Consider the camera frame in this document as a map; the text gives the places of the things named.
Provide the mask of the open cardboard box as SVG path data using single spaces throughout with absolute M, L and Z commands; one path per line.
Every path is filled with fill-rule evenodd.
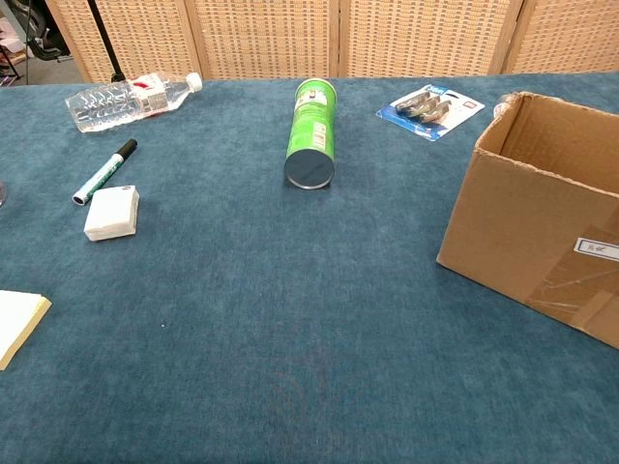
M 509 94 L 437 262 L 619 350 L 619 114 Z

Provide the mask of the green chips can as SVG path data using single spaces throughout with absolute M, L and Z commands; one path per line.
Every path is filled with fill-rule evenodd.
M 336 106 L 336 90 L 325 79 L 306 79 L 296 89 L 284 175 L 297 188 L 322 189 L 335 175 Z

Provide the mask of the blue carpet table cover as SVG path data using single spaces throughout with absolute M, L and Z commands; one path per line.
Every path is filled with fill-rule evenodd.
M 446 78 L 486 107 L 428 142 L 376 116 L 418 79 L 339 79 L 334 181 L 283 177 L 296 82 L 212 81 L 78 131 L 73 85 L 0 88 L 0 289 L 52 302 L 0 372 L 0 464 L 619 464 L 619 351 L 439 266 L 492 108 L 619 112 L 619 73 Z M 134 235 L 72 201 L 135 186 Z

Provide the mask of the blue clip blister pack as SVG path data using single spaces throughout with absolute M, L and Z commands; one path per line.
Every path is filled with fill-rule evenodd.
M 379 108 L 376 116 L 426 140 L 436 141 L 485 107 L 455 90 L 427 84 Z

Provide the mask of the white tissue pack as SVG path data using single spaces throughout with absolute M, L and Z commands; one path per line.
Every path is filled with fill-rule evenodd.
M 91 242 L 134 235 L 139 193 L 135 186 L 102 188 L 90 203 L 84 233 Z

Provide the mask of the wicker folding screen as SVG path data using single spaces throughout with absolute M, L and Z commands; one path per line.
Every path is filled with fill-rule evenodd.
M 113 73 L 86 0 L 45 0 L 82 78 Z M 619 71 L 619 0 L 96 0 L 128 77 Z

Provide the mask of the white marker black cap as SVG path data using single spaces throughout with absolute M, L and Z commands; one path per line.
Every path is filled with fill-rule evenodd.
M 118 168 L 131 156 L 137 148 L 135 139 L 128 140 L 119 150 L 103 164 L 103 166 L 72 196 L 72 201 L 78 206 L 86 205 L 94 193 L 100 189 Z

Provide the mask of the clear plastic water bottle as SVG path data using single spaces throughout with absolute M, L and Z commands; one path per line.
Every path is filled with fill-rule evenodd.
M 65 104 L 79 131 L 106 131 L 178 109 L 202 86 L 198 72 L 150 72 L 79 91 L 66 98 Z

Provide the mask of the black tripod stand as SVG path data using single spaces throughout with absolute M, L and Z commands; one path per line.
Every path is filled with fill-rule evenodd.
M 97 29 L 99 31 L 99 34 L 101 36 L 101 39 L 103 41 L 103 46 L 105 48 L 105 51 L 107 53 L 108 59 L 110 61 L 110 64 L 112 66 L 113 69 L 113 73 L 112 73 L 112 77 L 111 77 L 111 82 L 115 83 L 115 82 L 122 82 L 125 81 L 125 75 L 121 69 L 120 63 L 118 61 L 118 58 L 116 56 L 116 53 L 114 51 L 113 45 L 111 43 L 111 40 L 108 36 L 107 30 L 105 28 L 104 22 L 103 22 L 103 17 L 101 16 L 100 10 L 98 8 L 97 2 L 96 0 L 86 0 L 88 3 L 88 7 L 89 10 L 95 20 Z

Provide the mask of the black chair base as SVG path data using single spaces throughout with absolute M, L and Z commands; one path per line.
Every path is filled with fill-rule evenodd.
M 24 0 L 24 32 L 30 49 L 43 61 L 70 58 L 71 51 L 45 0 Z

